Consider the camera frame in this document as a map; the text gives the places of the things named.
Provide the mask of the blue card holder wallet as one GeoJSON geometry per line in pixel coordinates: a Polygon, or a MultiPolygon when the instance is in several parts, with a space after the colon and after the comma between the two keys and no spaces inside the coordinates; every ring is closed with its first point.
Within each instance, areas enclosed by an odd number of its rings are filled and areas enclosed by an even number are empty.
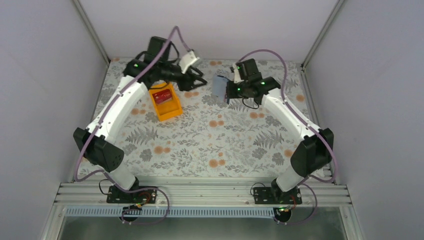
{"type": "Polygon", "coordinates": [[[212,94],[222,102],[229,104],[230,99],[227,96],[227,85],[230,80],[222,75],[214,75],[212,81],[212,94]]]}

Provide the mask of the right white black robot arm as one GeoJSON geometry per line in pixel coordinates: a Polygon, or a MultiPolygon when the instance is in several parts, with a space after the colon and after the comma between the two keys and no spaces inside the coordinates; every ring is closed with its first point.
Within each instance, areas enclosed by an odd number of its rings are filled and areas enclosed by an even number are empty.
{"type": "Polygon", "coordinates": [[[262,76],[253,58],[234,63],[230,70],[234,78],[227,83],[226,97],[253,99],[270,111],[297,142],[289,167],[271,182],[271,198],[282,204],[289,199],[290,191],[333,160],[334,134],[298,110],[285,96],[280,83],[273,77],[262,76]]]}

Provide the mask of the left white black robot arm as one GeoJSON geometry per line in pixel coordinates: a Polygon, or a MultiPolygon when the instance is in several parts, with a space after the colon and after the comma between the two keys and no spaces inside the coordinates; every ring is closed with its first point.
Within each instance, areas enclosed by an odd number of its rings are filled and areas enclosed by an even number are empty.
{"type": "Polygon", "coordinates": [[[195,67],[200,61],[196,52],[187,47],[185,55],[169,60],[172,47],[170,39],[151,37],[148,49],[127,63],[116,90],[97,117],[73,133],[79,159],[98,166],[93,173],[104,174],[128,203],[139,197],[138,179],[122,164],[124,151],[115,142],[130,112],[150,90],[160,89],[154,86],[157,81],[164,81],[165,86],[175,82],[180,91],[186,92],[207,84],[204,74],[195,67]]]}

